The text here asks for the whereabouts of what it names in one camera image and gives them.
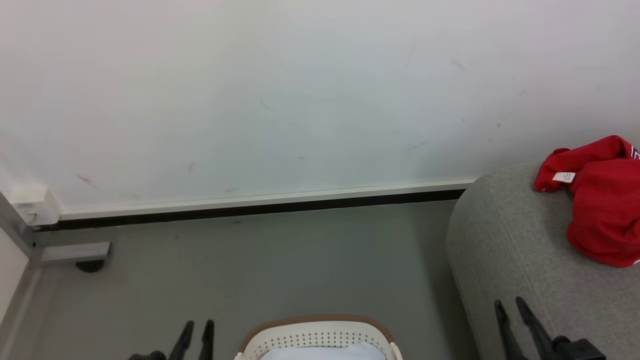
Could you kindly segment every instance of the basket rim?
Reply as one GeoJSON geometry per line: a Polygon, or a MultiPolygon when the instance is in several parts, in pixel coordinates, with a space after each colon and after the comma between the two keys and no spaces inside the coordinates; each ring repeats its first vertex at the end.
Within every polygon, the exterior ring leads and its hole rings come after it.
{"type": "Polygon", "coordinates": [[[363,322],[363,323],[368,323],[369,325],[371,325],[371,326],[375,327],[377,330],[379,330],[382,333],[382,335],[384,335],[384,337],[387,339],[387,341],[389,343],[394,342],[394,337],[391,336],[391,333],[389,332],[389,330],[387,330],[386,327],[384,327],[384,325],[382,325],[381,323],[377,322],[376,320],[373,320],[372,318],[368,318],[366,316],[360,316],[360,315],[309,315],[309,316],[295,316],[295,317],[292,317],[292,318],[285,318],[285,319],[281,319],[281,320],[276,320],[276,321],[273,321],[273,322],[264,323],[264,324],[256,327],[254,330],[249,332],[249,334],[247,334],[246,337],[244,337],[244,340],[243,340],[242,344],[240,345],[240,352],[244,353],[244,350],[249,345],[249,342],[251,342],[251,340],[256,335],[258,335],[261,331],[264,331],[264,330],[267,330],[267,329],[271,329],[271,328],[274,328],[274,327],[278,327],[278,326],[293,325],[293,324],[305,323],[305,322],[363,322]]]}

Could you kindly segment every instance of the red cloth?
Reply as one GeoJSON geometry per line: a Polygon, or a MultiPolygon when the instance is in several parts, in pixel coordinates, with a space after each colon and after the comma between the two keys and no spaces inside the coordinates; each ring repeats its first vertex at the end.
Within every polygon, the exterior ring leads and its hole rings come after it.
{"type": "Polygon", "coordinates": [[[569,242],[581,253],[608,265],[626,267],[640,260],[640,153],[612,135],[574,150],[555,150],[534,182],[541,192],[568,186],[574,194],[569,242]],[[575,172],[573,181],[553,180],[556,172],[575,172]]]}

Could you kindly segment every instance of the wall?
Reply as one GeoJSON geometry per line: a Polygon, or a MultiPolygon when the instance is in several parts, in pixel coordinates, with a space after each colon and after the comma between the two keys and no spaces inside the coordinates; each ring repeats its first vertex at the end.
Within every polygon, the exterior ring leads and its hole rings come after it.
{"type": "Polygon", "coordinates": [[[639,34],[634,0],[6,0],[0,152],[65,209],[477,177],[639,142],[639,34]]]}
{"type": "Polygon", "coordinates": [[[28,258],[0,229],[0,323],[27,266],[28,258]]]}

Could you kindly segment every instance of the white plastic basket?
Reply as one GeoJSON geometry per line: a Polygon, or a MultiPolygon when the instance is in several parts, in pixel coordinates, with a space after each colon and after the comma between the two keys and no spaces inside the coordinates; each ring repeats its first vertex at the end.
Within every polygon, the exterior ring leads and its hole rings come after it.
{"type": "Polygon", "coordinates": [[[387,360],[402,360],[391,333],[376,320],[354,315],[319,315],[266,323],[245,337],[235,360],[258,360],[272,348],[347,347],[367,342],[387,360]]]}

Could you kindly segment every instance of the gray floor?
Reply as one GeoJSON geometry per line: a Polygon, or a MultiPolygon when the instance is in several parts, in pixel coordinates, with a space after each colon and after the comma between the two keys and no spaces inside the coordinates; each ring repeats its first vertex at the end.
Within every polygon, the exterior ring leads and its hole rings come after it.
{"type": "Polygon", "coordinates": [[[40,278],[12,359],[126,360],[169,351],[187,320],[196,359],[206,319],[215,359],[254,327],[297,315],[377,319],[404,358],[477,359],[445,256],[454,201],[250,215],[57,232],[114,242],[97,274],[40,278]]]}

